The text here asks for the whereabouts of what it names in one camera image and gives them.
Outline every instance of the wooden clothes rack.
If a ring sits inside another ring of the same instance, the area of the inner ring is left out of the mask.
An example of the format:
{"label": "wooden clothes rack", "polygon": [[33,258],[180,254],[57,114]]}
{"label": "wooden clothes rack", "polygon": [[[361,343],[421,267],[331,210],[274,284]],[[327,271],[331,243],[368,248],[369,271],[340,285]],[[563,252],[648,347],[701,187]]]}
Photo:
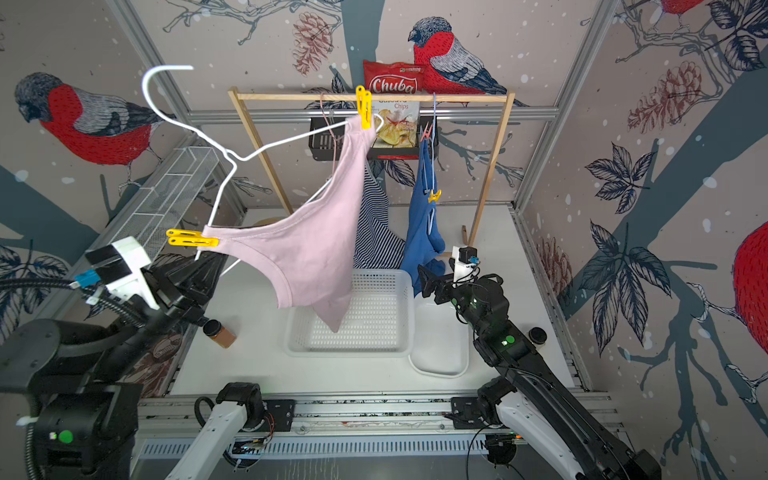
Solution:
{"label": "wooden clothes rack", "polygon": [[[237,114],[240,116],[240,121],[243,122],[248,137],[250,138],[253,147],[258,149],[264,143],[261,141],[259,132],[256,130],[256,125],[253,123],[253,119],[248,113],[248,108],[245,102],[248,100],[278,100],[278,101],[318,101],[321,100],[320,94],[244,94],[237,90],[237,87],[232,87],[229,90],[229,96],[232,103],[237,110]],[[322,100],[324,101],[356,101],[357,96],[355,94],[323,94]],[[472,245],[477,237],[478,228],[480,227],[480,219],[482,217],[482,211],[485,208],[485,201],[488,198],[488,191],[491,189],[491,181],[493,180],[493,172],[496,167],[496,161],[498,160],[498,152],[502,148],[502,142],[504,140],[504,132],[507,128],[507,121],[509,114],[512,110],[512,105],[515,101],[515,93],[509,92],[507,95],[437,95],[436,98],[430,94],[412,94],[412,95],[397,95],[397,94],[373,94],[372,101],[452,101],[460,103],[499,103],[504,104],[502,108],[502,116],[498,120],[498,127],[496,129],[496,137],[493,143],[493,151],[491,159],[488,161],[488,169],[485,172],[485,178],[482,183],[482,190],[480,190],[480,198],[478,199],[477,210],[475,211],[475,218],[472,221],[472,229],[467,235],[467,227],[462,226],[462,240],[466,245]],[[293,208],[288,202],[288,197],[283,190],[283,185],[280,183],[280,179],[277,177],[270,157],[266,151],[259,154],[261,164],[266,170],[266,175],[270,178],[272,187],[280,199],[280,203],[283,208],[286,209],[288,214],[293,213]]]}

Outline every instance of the blue connector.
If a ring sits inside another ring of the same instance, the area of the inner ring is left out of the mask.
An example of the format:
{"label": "blue connector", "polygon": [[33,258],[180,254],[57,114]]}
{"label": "blue connector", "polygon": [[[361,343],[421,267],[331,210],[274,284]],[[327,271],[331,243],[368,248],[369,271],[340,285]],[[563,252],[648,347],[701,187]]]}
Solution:
{"label": "blue connector", "polygon": [[88,270],[87,272],[83,272],[80,275],[75,275],[74,282],[70,283],[69,287],[75,289],[82,286],[91,286],[99,280],[101,280],[101,278],[99,278],[98,273],[96,273],[94,270]]}

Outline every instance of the black lid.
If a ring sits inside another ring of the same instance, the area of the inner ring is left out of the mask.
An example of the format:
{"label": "black lid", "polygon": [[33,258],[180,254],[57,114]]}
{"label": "black lid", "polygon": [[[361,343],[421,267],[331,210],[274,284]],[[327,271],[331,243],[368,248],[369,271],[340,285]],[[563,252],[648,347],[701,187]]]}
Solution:
{"label": "black lid", "polygon": [[208,336],[216,336],[221,331],[221,322],[218,320],[210,319],[203,325],[203,333]]}
{"label": "black lid", "polygon": [[540,326],[535,326],[528,332],[528,338],[536,345],[544,345],[547,341],[547,332]]}

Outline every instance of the white table surface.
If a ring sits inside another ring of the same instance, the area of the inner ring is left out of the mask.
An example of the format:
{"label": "white table surface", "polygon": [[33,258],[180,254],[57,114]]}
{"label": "white table surface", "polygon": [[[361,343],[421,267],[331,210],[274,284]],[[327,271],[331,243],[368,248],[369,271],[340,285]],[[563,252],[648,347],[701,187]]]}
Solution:
{"label": "white table surface", "polygon": [[[474,213],[475,207],[470,206],[438,208],[438,226],[447,250],[461,244],[461,227],[472,225]],[[279,209],[250,210],[243,225],[284,215]],[[405,238],[408,207],[392,207],[389,216],[392,230]],[[476,246],[481,274],[497,273],[504,279],[510,320],[523,333],[534,326],[546,330],[548,341],[539,352],[565,386],[574,386],[506,206],[485,207]],[[470,349],[467,372],[456,379],[420,374],[407,356],[288,356],[283,351],[288,309],[276,308],[270,281],[247,263],[241,262],[220,279],[206,316],[221,321],[237,334],[237,340],[223,349],[199,329],[171,390],[174,395],[215,394],[228,382],[258,382],[264,393],[458,392],[475,390],[497,375],[475,349]],[[446,321],[456,319],[451,315]]]}

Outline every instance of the yellow clothespin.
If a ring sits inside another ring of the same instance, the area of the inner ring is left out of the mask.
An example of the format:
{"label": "yellow clothespin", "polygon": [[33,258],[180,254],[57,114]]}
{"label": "yellow clothespin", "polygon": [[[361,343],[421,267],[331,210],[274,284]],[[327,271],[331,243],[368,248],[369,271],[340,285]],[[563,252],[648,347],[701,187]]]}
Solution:
{"label": "yellow clothespin", "polygon": [[168,243],[178,247],[217,247],[219,239],[203,237],[200,232],[193,230],[171,229],[165,232]]}
{"label": "yellow clothespin", "polygon": [[434,190],[430,190],[428,201],[437,203],[437,200],[440,200],[440,195],[442,195],[442,190],[437,190],[437,193]]}
{"label": "yellow clothespin", "polygon": [[357,113],[362,117],[362,129],[371,128],[371,92],[367,91],[362,85],[355,89],[357,94]]}

